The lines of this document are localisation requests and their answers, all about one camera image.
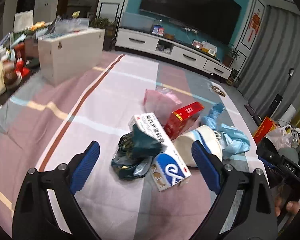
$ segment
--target human hand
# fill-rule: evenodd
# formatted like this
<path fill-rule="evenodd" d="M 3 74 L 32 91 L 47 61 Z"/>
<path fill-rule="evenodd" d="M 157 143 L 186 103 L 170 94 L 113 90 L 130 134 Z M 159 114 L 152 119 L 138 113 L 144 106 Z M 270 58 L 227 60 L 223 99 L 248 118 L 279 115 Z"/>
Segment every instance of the human hand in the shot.
<path fill-rule="evenodd" d="M 280 196 L 275 198 L 274 206 L 275 206 L 275 215 L 280 215 L 280 206 L 282 204 L 282 198 Z M 286 206 L 286 210 L 293 215 L 296 215 L 300 209 L 300 203 L 297 201 L 290 201 Z"/>

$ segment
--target bed sheet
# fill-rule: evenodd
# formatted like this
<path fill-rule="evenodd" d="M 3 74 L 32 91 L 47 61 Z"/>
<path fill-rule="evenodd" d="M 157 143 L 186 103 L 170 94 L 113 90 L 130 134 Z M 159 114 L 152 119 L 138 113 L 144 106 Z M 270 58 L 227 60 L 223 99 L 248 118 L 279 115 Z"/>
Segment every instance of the bed sheet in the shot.
<path fill-rule="evenodd" d="M 220 84 L 160 61 L 104 52 L 98 66 L 57 87 L 37 73 L 0 110 L 2 228 L 11 235 L 14 206 L 30 167 L 53 170 L 96 140 L 100 157 L 75 198 L 99 236 L 104 240 L 189 239 L 216 198 L 198 170 L 191 169 L 187 184 L 159 192 L 150 175 L 120 181 L 110 166 L 120 137 L 129 132 L 129 120 L 144 112 L 145 90 L 158 86 L 173 90 L 182 106 L 201 102 L 204 114 L 223 102 L 226 111 L 218 122 L 242 130 L 251 142 L 249 152 L 224 163 L 239 171 L 264 170 L 248 127 Z M 223 231 L 234 220 L 241 194 L 238 191 Z M 53 191 L 49 197 L 60 228 L 70 232 Z"/>

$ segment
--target light blue plastic bag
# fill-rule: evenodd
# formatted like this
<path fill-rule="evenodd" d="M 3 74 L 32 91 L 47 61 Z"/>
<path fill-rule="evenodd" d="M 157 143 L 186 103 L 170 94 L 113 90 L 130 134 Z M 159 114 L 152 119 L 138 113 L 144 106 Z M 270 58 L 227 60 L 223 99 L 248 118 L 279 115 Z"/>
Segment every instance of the light blue plastic bag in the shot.
<path fill-rule="evenodd" d="M 219 141 L 223 159 L 229 159 L 231 155 L 245 153 L 250 150 L 250 141 L 247 136 L 235 127 L 221 124 L 219 129 L 221 140 Z"/>
<path fill-rule="evenodd" d="M 208 125 L 212 130 L 216 131 L 218 129 L 217 118 L 222 113 L 224 107 L 223 103 L 213 105 L 209 114 L 200 118 L 201 125 Z"/>

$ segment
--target television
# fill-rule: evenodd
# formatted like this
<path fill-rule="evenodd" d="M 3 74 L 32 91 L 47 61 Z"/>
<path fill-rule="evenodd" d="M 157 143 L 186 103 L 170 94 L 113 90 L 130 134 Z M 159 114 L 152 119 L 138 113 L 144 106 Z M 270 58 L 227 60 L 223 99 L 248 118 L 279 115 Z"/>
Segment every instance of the television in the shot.
<path fill-rule="evenodd" d="M 233 0 L 142 0 L 140 10 L 176 20 L 227 45 L 241 6 Z"/>

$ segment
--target curtain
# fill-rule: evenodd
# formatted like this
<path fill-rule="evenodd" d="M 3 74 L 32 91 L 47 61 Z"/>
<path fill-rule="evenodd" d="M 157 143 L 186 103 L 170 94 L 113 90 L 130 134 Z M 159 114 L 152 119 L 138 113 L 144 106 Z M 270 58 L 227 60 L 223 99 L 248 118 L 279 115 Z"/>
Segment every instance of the curtain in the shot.
<path fill-rule="evenodd" d="M 292 104 L 300 109 L 300 16 L 268 6 L 247 65 L 240 74 L 238 90 L 260 116 L 264 116 L 275 96 L 287 84 L 274 119 L 280 118 Z"/>

